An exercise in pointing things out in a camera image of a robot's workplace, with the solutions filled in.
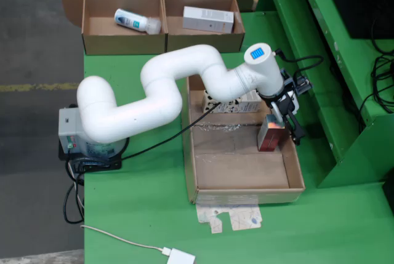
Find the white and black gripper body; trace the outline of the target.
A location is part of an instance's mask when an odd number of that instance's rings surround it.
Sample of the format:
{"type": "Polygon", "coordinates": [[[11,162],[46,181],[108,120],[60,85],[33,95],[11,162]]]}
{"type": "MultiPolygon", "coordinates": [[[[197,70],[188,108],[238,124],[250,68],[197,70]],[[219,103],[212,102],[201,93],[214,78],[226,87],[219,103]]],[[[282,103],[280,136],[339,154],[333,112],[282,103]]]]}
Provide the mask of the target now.
{"type": "Polygon", "coordinates": [[[270,108],[272,115],[275,116],[278,122],[283,122],[283,113],[287,112],[287,110],[290,110],[295,115],[299,109],[296,90],[290,84],[286,85],[276,95],[263,95],[260,90],[257,90],[257,93],[270,108]]]}

